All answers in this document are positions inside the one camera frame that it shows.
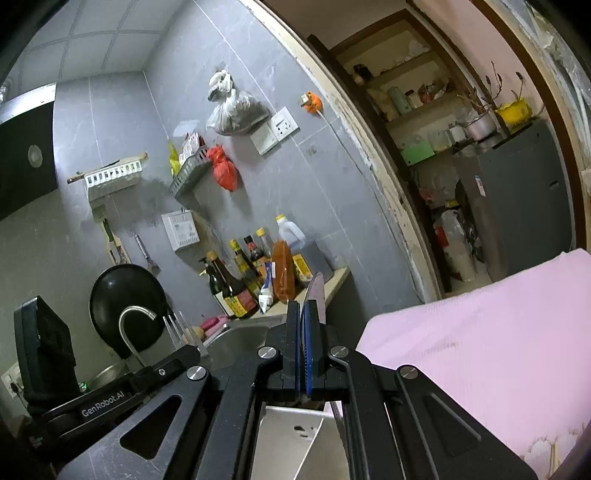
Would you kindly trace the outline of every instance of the electrical outlet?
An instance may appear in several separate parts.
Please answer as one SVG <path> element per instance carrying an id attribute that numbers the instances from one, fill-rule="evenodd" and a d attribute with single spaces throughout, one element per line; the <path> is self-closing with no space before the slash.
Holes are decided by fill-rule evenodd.
<path id="1" fill-rule="evenodd" d="M 11 382 L 16 383 L 22 388 L 21 370 L 18 366 L 18 362 L 2 374 L 2 383 L 8 390 L 10 397 L 15 398 L 17 394 L 12 391 L 12 388 L 10 388 Z"/>
<path id="2" fill-rule="evenodd" d="M 283 140 L 299 128 L 296 121 L 287 110 L 287 107 L 283 107 L 273 115 L 270 123 L 271 128 L 279 141 Z"/>

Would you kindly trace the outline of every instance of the glass bottle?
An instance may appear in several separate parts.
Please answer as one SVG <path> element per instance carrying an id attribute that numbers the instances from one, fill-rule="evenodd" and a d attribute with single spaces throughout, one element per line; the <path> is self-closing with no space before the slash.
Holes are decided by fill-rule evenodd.
<path id="1" fill-rule="evenodd" d="M 271 237 L 265 232 L 264 228 L 259 228 L 256 231 L 256 235 L 259 238 L 265 256 L 271 258 L 273 255 L 273 240 L 271 240 Z"/>
<path id="2" fill-rule="evenodd" d="M 207 260 L 211 262 L 221 276 L 228 289 L 223 292 L 223 299 L 238 318 L 248 318 L 258 311 L 258 305 L 244 280 L 238 280 L 222 263 L 213 250 L 207 252 Z"/>
<path id="3" fill-rule="evenodd" d="M 216 269 L 213 268 L 212 265 L 207 263 L 207 260 L 205 258 L 202 258 L 200 261 L 205 264 L 205 270 L 203 270 L 200 273 L 200 275 L 207 274 L 209 276 L 209 291 L 217 300 L 217 303 L 219 304 L 220 308 L 228 316 L 228 318 L 230 318 L 230 320 L 235 319 L 236 315 L 223 299 L 223 294 L 225 291 L 228 291 L 229 287 L 223 282 L 222 278 L 219 276 Z"/>
<path id="4" fill-rule="evenodd" d="M 250 290 L 257 299 L 261 292 L 262 285 L 257 270 L 252 263 L 246 261 L 246 254 L 243 252 L 242 248 L 240 248 L 240 245 L 235 238 L 230 240 L 230 248 L 234 251 L 234 262 L 240 271 L 240 275 L 242 275 L 242 279 L 246 282 L 248 290 Z"/>
<path id="5" fill-rule="evenodd" d="M 244 237 L 244 241 L 251 256 L 251 262 L 259 272 L 261 278 L 266 278 L 267 269 L 265 268 L 265 262 L 270 261 L 269 257 L 265 255 L 265 252 L 259 248 L 250 235 Z"/>

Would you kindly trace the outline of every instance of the curved faucet spout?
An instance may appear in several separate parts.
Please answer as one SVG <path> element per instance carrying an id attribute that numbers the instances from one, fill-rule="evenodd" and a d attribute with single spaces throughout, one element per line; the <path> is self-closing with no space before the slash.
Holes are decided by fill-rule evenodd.
<path id="1" fill-rule="evenodd" d="M 138 359 L 139 364 L 142 367 L 145 367 L 146 364 L 141 359 L 138 351 L 131 344 L 131 342 L 129 341 L 129 338 L 127 337 L 127 334 L 125 333 L 124 320 L 129 312 L 141 312 L 141 313 L 147 315 L 148 317 L 150 317 L 151 320 L 156 319 L 156 314 L 154 312 L 152 312 L 152 310 L 148 310 L 147 308 L 140 307 L 138 305 L 131 305 L 131 306 L 127 307 L 124 311 L 122 311 L 121 315 L 119 316 L 119 333 L 121 334 L 121 338 L 123 339 L 123 341 L 127 345 L 127 348 L 129 348 L 129 350 L 131 350 L 131 353 L 134 354 L 134 356 Z"/>

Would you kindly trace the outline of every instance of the gray refrigerator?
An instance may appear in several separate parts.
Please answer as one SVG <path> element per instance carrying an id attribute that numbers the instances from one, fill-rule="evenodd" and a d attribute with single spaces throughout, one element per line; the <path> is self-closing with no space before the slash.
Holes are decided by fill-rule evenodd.
<path id="1" fill-rule="evenodd" d="M 469 145 L 454 155 L 454 165 L 493 281 L 570 250 L 567 184 L 545 121 L 507 140 Z"/>

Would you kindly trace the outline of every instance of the black wok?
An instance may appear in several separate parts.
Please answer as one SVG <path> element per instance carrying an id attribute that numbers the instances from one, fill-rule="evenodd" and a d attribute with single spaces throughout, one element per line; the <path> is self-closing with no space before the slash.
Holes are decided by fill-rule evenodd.
<path id="1" fill-rule="evenodd" d="M 125 333 L 138 352 L 155 344 L 162 335 L 162 316 L 170 311 L 162 285 L 139 265 L 115 265 L 105 270 L 96 280 L 90 294 L 90 319 L 99 336 L 121 358 L 131 352 L 119 333 L 119 316 L 130 305 L 152 310 L 157 318 L 150 320 L 139 312 L 125 317 Z"/>

